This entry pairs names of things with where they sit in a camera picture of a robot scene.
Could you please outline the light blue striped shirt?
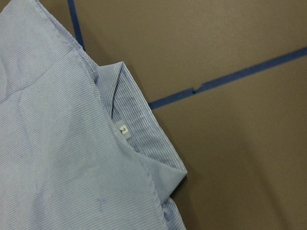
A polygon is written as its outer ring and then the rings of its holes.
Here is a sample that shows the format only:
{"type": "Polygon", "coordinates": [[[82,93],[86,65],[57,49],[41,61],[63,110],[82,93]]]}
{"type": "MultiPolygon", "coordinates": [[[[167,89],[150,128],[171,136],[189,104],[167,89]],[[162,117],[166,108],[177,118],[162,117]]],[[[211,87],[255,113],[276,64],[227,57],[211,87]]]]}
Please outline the light blue striped shirt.
{"type": "Polygon", "coordinates": [[[0,14],[0,227],[183,230],[187,170],[124,62],[97,65],[37,0],[0,14]]]}

